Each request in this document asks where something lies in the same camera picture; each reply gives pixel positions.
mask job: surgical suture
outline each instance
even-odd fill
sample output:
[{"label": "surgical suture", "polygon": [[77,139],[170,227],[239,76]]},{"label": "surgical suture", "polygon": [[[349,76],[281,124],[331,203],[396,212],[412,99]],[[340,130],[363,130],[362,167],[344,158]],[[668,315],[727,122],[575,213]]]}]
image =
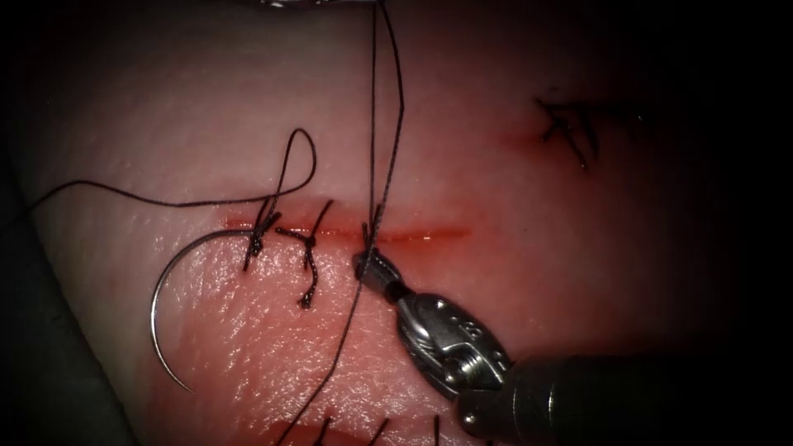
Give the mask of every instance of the surgical suture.
[{"label": "surgical suture", "polygon": [[286,230],[284,228],[275,228],[275,232],[280,235],[287,235],[294,239],[298,239],[306,246],[306,253],[303,255],[303,270],[305,271],[309,266],[311,267],[311,285],[308,287],[308,290],[303,293],[303,297],[297,304],[303,309],[311,308],[311,300],[314,298],[314,292],[316,291],[316,283],[317,283],[317,272],[316,272],[316,264],[314,263],[314,252],[313,249],[316,246],[316,231],[320,227],[320,223],[322,222],[322,218],[325,216],[325,213],[330,208],[330,205],[333,204],[333,200],[328,200],[325,204],[325,207],[322,208],[320,215],[316,218],[314,222],[314,227],[311,228],[311,233],[306,236],[294,230]]},{"label": "surgical suture", "polygon": [[540,136],[540,140],[543,142],[548,141],[553,133],[556,130],[559,130],[562,133],[562,137],[567,141],[567,145],[570,146],[570,149],[572,149],[572,152],[578,158],[578,162],[581,164],[581,167],[584,169],[588,168],[588,164],[586,163],[586,157],[582,153],[581,149],[578,148],[578,144],[576,144],[576,141],[572,136],[573,126],[567,118],[559,116],[557,112],[566,111],[572,112],[575,115],[578,125],[584,132],[586,141],[589,143],[589,148],[592,152],[593,159],[597,159],[601,152],[601,143],[597,137],[597,132],[595,132],[595,127],[591,120],[591,114],[593,112],[604,112],[607,115],[615,116],[620,119],[628,131],[628,135],[632,141],[636,141],[636,134],[633,132],[633,128],[629,124],[629,116],[638,122],[643,122],[646,124],[643,114],[635,111],[628,111],[625,107],[617,105],[593,105],[587,102],[566,102],[551,104],[544,102],[539,98],[535,98],[535,101],[551,120],[550,126],[548,126],[548,129]]}]

